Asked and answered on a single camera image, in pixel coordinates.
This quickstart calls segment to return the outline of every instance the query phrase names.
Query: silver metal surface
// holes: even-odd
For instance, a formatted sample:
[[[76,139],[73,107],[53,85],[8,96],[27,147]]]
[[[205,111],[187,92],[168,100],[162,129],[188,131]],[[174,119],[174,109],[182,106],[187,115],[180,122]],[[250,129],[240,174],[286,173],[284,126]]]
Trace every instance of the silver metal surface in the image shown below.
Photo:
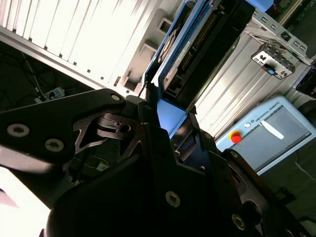
[[[278,80],[252,61],[251,55],[260,46],[242,33],[234,52],[196,102],[200,128],[215,139],[258,103],[276,94],[284,95],[296,108],[311,100],[292,88],[309,66],[299,62],[294,74]]]
[[[264,12],[255,10],[252,20],[245,28],[245,31],[259,42],[283,45],[308,65],[316,59],[316,55],[308,58],[306,55],[307,45]]]
[[[64,143],[59,139],[51,138],[45,142],[45,147],[50,152],[60,152],[64,149]]]
[[[285,53],[285,55],[289,55],[291,58],[294,58],[294,56],[292,56],[290,53]],[[251,58],[263,69],[266,65],[268,65],[269,68],[273,68],[273,73],[275,74],[271,75],[277,77],[278,79],[283,79],[293,74],[295,71],[295,64],[298,63],[298,59],[296,59],[295,64],[291,63],[283,56],[279,49],[274,48],[272,45],[267,43],[263,44]]]
[[[245,222],[238,214],[233,214],[232,220],[233,220],[234,225],[237,226],[237,228],[240,229],[241,231],[244,231],[246,229]]]
[[[11,124],[6,131],[13,137],[25,137],[30,133],[29,127],[20,123]]]
[[[6,0],[0,40],[94,88],[125,73],[156,11],[167,0]]]
[[[166,193],[166,201],[170,206],[173,207],[179,207],[180,206],[180,198],[179,196],[173,192],[173,191],[168,191]]]

